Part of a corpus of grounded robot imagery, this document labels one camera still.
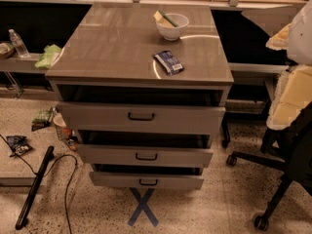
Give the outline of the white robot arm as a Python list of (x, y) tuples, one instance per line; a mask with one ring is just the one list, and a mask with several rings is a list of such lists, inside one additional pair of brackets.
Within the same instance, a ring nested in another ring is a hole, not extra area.
[(312, 0), (292, 20), (287, 55), (299, 64), (312, 64)]

